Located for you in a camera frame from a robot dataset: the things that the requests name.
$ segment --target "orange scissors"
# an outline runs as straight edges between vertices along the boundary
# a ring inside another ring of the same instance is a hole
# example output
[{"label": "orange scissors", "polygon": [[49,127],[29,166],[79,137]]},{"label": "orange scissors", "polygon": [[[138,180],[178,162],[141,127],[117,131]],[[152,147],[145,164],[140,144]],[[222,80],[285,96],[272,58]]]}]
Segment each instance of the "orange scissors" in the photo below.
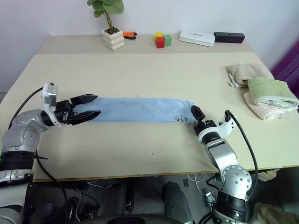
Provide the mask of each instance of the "orange scissors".
[{"label": "orange scissors", "polygon": [[130,31],[130,32],[123,32],[122,35],[123,38],[126,38],[128,40],[135,40],[136,39],[135,36],[137,35],[137,33]]}]

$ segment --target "table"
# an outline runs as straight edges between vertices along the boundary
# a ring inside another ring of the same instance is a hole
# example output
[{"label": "table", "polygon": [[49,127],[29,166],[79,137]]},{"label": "table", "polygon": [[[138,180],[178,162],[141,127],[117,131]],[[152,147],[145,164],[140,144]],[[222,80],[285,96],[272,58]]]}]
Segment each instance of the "table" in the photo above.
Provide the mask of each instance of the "table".
[{"label": "table", "polygon": [[[291,120],[263,121],[245,103],[243,94],[248,89],[228,85],[225,66],[239,61],[261,63],[246,42],[244,45],[218,43],[209,48],[173,38],[172,46],[157,49],[154,43],[148,42],[149,36],[139,35],[136,42],[126,41],[128,48],[117,52],[100,44],[94,49],[82,47],[91,46],[90,39],[97,38],[63,36],[52,37],[46,42],[0,104],[1,136],[23,100],[45,82],[53,82],[58,85],[59,101],[85,93],[115,98],[139,95],[184,98],[196,102],[206,118],[216,123],[229,109],[243,126],[259,169],[299,165],[298,113],[293,112]],[[76,41],[81,42],[78,53],[73,52]],[[186,53],[183,46],[191,53]],[[23,111],[36,108],[41,108],[40,94],[36,94]],[[227,141],[239,163],[252,170],[250,153],[237,128]],[[48,158],[42,163],[57,179],[217,171],[204,146],[198,143],[191,124],[83,123],[54,127],[42,134],[38,151],[40,156]],[[33,170],[35,181],[48,179],[37,162],[34,162]]]}]

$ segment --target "white ceramic pot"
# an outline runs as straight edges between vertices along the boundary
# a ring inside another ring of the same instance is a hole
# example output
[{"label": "white ceramic pot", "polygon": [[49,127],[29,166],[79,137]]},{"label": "white ceramic pot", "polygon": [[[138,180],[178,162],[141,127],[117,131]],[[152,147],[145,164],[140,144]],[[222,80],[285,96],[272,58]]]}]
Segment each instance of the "white ceramic pot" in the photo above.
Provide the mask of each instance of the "white ceramic pot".
[{"label": "white ceramic pot", "polygon": [[102,30],[102,36],[104,39],[104,44],[111,50],[117,50],[125,46],[124,38],[122,36],[122,30],[115,34],[109,34],[105,32],[106,29]]}]

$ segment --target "blue cloth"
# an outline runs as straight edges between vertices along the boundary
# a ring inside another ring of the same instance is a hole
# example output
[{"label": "blue cloth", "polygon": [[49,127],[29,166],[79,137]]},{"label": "blue cloth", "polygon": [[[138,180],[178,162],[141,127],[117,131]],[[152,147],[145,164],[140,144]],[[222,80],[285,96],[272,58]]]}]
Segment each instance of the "blue cloth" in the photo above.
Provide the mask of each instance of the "blue cloth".
[{"label": "blue cloth", "polygon": [[97,98],[78,105],[74,111],[101,110],[91,122],[194,122],[191,106],[194,102],[173,98]]}]

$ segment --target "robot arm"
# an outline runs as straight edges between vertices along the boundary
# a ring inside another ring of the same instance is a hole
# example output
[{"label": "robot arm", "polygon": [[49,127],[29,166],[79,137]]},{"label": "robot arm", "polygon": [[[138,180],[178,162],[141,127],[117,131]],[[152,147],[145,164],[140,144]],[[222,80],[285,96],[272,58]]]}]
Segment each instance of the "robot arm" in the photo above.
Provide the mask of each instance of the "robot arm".
[{"label": "robot arm", "polygon": [[245,224],[249,219],[247,191],[252,185],[249,172],[238,163],[231,146],[224,139],[235,128],[236,123],[229,113],[217,126],[212,120],[202,120],[204,113],[196,106],[191,108],[197,120],[194,130],[199,142],[205,145],[206,153],[220,173],[222,187],[219,188],[214,223]]},{"label": "robot arm", "polygon": [[2,138],[0,221],[22,222],[22,208],[28,183],[33,180],[33,160],[41,133],[51,126],[76,125],[94,119],[101,111],[77,114],[73,109],[76,105],[89,103],[96,98],[96,95],[86,94],[71,98],[71,103],[68,100],[57,102],[57,86],[45,84],[42,93],[43,110],[21,113],[12,121],[12,126]]}]

